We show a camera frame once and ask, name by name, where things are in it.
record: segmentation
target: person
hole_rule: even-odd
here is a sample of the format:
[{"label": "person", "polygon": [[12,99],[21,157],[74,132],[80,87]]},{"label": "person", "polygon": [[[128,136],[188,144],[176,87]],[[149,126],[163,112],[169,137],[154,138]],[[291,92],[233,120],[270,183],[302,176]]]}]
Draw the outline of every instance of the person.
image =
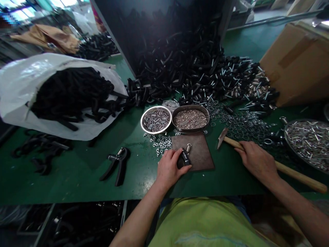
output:
[{"label": "person", "polygon": [[[254,142],[235,149],[244,166],[290,211],[313,247],[329,246],[329,219],[277,173],[274,158]],[[152,219],[167,191],[191,166],[177,168],[182,149],[167,150],[157,178],[118,231],[110,247],[143,246]],[[149,246],[271,246],[225,198],[175,199],[162,212]]]}]

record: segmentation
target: yellow-green shirt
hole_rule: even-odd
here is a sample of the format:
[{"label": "yellow-green shirt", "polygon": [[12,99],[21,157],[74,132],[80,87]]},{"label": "yellow-green shirt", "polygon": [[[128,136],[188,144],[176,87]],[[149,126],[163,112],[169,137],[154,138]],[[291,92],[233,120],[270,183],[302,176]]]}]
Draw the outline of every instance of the yellow-green shirt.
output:
[{"label": "yellow-green shirt", "polygon": [[167,205],[149,246],[268,245],[228,200],[199,197],[175,199]]}]

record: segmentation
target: small plastic bag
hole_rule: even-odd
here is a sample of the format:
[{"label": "small plastic bag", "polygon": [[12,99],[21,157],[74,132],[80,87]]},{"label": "small plastic bag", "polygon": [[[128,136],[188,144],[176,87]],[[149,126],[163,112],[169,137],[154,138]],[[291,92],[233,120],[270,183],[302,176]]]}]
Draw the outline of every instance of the small plastic bag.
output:
[{"label": "small plastic bag", "polygon": [[179,103],[176,101],[163,101],[162,106],[170,110],[171,113],[173,113],[176,108],[180,107]]}]

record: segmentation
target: wooden hammer handle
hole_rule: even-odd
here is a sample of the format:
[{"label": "wooden hammer handle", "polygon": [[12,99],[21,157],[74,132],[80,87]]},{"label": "wooden hammer handle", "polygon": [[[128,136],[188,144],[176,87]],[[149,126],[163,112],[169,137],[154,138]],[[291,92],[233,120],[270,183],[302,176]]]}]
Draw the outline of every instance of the wooden hammer handle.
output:
[{"label": "wooden hammer handle", "polygon": [[[228,137],[224,137],[224,141],[228,144],[230,144],[231,146],[241,149],[244,151],[244,148],[241,146],[240,143],[238,143],[235,140],[232,140]],[[327,186],[314,180],[311,179],[310,177],[307,177],[287,166],[285,166],[284,164],[281,164],[280,162],[275,161],[275,164],[277,166],[277,169],[281,172],[283,172],[284,174],[287,174],[288,176],[298,180],[299,182],[301,182],[302,184],[307,185],[308,187],[312,188],[313,190],[323,193],[325,194],[327,192]]]}]

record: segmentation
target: stainless steel bowl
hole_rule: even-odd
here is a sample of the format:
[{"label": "stainless steel bowl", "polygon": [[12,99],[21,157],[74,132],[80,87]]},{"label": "stainless steel bowl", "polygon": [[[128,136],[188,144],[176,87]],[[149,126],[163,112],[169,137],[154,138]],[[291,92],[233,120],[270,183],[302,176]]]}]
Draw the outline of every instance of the stainless steel bowl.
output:
[{"label": "stainless steel bowl", "polygon": [[179,132],[183,133],[183,134],[188,134],[188,133],[195,133],[195,132],[199,132],[199,131],[203,131],[204,129],[206,129],[208,127],[209,124],[209,112],[206,108],[204,108],[201,105],[187,105],[187,106],[180,106],[178,108],[176,108],[174,110],[174,112],[172,113],[172,119],[174,119],[174,117],[177,115],[177,113],[179,113],[180,111],[184,111],[184,110],[199,110],[201,112],[203,112],[207,118],[207,124],[204,127],[201,128],[195,128],[195,129],[182,129],[179,128],[178,126],[176,126],[174,124],[174,121],[172,121],[172,124],[174,125],[175,129],[178,130]]},{"label": "stainless steel bowl", "polygon": [[[169,115],[169,123],[166,127],[164,127],[162,130],[158,131],[158,132],[151,132],[149,131],[146,126],[144,125],[143,123],[143,120],[144,120],[144,117],[145,115],[148,115],[149,113],[152,113],[154,111],[157,111],[157,110],[161,110],[161,111],[164,111],[166,112],[168,115]],[[171,121],[172,121],[172,114],[170,112],[170,110],[168,110],[167,108],[165,108],[164,106],[153,106],[149,109],[147,109],[144,113],[143,113],[143,116],[141,117],[141,127],[142,129],[146,132],[146,133],[149,133],[149,134],[160,134],[162,132],[164,132],[171,124]]]},{"label": "stainless steel bowl", "polygon": [[309,121],[309,122],[319,122],[319,123],[322,123],[322,124],[325,124],[325,125],[328,125],[327,123],[325,122],[321,122],[321,121],[318,121],[318,120],[314,120],[314,119],[308,119],[308,118],[303,118],[303,119],[296,119],[296,120],[293,120],[293,121],[290,121],[289,123],[286,124],[285,128],[284,128],[284,138],[285,138],[285,141],[287,142],[288,146],[290,147],[290,149],[297,155],[298,158],[300,158],[301,160],[303,160],[306,164],[314,167],[315,169],[325,173],[325,174],[329,174],[329,172],[326,172],[320,168],[317,168],[315,165],[313,165],[312,163],[308,162],[307,159],[305,159],[304,157],[302,157],[301,155],[298,154],[297,150],[294,148],[294,146],[290,143],[289,139],[288,139],[288,135],[286,133],[286,130],[295,122],[302,122],[302,121]]}]

